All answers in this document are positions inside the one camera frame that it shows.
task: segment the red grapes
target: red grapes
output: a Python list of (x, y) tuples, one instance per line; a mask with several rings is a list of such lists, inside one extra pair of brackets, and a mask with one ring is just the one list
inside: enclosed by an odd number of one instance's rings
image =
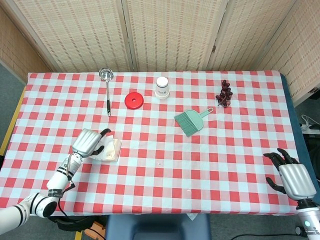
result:
[(222, 89), (220, 95), (216, 95), (215, 98), (218, 100), (218, 106), (222, 105), (225, 108), (230, 105), (232, 91), (230, 88), (230, 83), (227, 83), (226, 80), (223, 80), (221, 83)]

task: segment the power strip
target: power strip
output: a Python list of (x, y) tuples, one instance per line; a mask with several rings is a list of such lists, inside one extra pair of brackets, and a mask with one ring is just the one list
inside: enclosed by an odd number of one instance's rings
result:
[(306, 124), (303, 124), (301, 127), (302, 133), (303, 134), (319, 134), (320, 135), (320, 130), (319, 129), (310, 129), (309, 127), (307, 129), (305, 129), (307, 127)]

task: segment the cable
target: cable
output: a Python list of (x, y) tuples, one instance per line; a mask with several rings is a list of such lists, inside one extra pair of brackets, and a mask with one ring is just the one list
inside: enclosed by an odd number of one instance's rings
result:
[[(60, 209), (60, 211), (63, 213), (63, 215), (70, 221), (70, 222), (73, 222), (74, 224), (78, 224), (80, 226), (83, 226), (81, 223), (75, 221), (75, 220), (72, 220), (70, 217), (68, 217), (68, 215), (62, 210), (61, 206), (60, 206), (60, 199), (58, 200), (58, 207)], [(92, 229), (91, 227), (88, 228), (89, 230), (95, 232), (96, 234), (98, 234), (100, 237), (102, 237), (104, 240), (106, 240), (106, 238), (104, 236), (102, 236), (99, 232), (97, 232), (96, 230)]]
[(243, 236), (254, 236), (254, 237), (275, 237), (275, 236), (298, 236), (297, 234), (292, 234), (292, 233), (283, 233), (283, 234), (241, 234), (241, 235), (237, 235), (233, 238), (231, 238), (231, 240), (234, 240), (236, 238), (239, 237), (243, 237)]
[(318, 125), (320, 125), (320, 123), (318, 123), (317, 121), (315, 121), (315, 120), (313, 120), (311, 117), (309, 117), (309, 116), (307, 116), (307, 115), (304, 115), (304, 114), (302, 114), (301, 115), (301, 118), (304, 120), (304, 122), (305, 122), (305, 127), (302, 127), (302, 129), (303, 130), (306, 130), (306, 129), (308, 129), (309, 128), (309, 121), (312, 121), (312, 122), (314, 122), (315, 124), (318, 124)]

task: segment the green brush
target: green brush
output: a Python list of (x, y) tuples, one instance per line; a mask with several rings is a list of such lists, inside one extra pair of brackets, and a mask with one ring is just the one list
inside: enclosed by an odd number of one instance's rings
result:
[(195, 134), (196, 132), (200, 131), (204, 127), (204, 121), (202, 120), (203, 117), (207, 116), (211, 113), (214, 109), (212, 107), (208, 108), (208, 110), (197, 113), (195, 110), (187, 110), (177, 116), (174, 119), (180, 125), (180, 128), (184, 131), (187, 137)]

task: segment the dustpan handle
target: dustpan handle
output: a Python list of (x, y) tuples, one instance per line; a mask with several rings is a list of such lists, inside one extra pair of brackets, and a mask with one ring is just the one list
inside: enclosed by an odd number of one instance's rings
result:
[(203, 111), (202, 113), (200, 113), (200, 117), (203, 118), (205, 116), (207, 116), (209, 113), (211, 113), (214, 109), (212, 107), (208, 108), (206, 111)]

